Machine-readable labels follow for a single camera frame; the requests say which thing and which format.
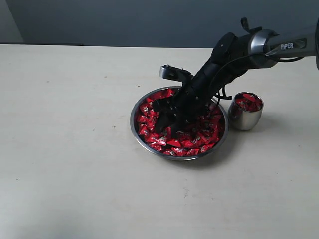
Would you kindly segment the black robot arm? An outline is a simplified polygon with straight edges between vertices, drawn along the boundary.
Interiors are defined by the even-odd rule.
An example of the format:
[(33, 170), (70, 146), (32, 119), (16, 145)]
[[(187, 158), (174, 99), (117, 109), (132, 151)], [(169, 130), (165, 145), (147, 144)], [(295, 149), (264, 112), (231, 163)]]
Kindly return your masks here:
[(241, 25), (247, 34), (238, 37), (228, 32), (223, 35), (195, 75), (169, 65), (161, 67), (161, 78), (181, 82), (182, 86), (173, 96), (153, 103), (153, 109), (159, 114), (155, 123), (157, 134), (168, 127), (172, 134), (183, 130), (203, 114), (219, 90), (248, 70), (319, 56), (318, 25), (287, 34), (262, 27), (249, 28), (245, 17), (241, 19)]

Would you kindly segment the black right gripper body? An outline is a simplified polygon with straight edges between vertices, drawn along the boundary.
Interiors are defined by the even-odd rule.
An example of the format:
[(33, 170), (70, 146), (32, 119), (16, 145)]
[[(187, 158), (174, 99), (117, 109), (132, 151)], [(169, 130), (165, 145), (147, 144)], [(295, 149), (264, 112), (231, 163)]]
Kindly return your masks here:
[(202, 67), (191, 80), (182, 83), (181, 88), (172, 96), (155, 100), (153, 109), (158, 112), (170, 112), (193, 121), (200, 114), (219, 89), (218, 73), (220, 67)]

